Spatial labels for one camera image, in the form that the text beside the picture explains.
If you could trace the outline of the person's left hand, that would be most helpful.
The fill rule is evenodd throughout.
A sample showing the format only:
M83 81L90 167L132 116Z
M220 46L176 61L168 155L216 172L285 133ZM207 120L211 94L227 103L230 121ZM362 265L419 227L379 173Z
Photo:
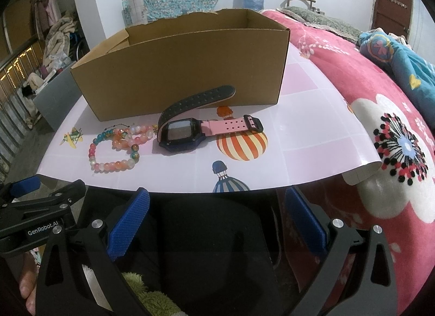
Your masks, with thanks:
M30 252L24 253L23 267L18 285L21 297L25 300L27 311L35 315L36 289L37 289L38 268Z

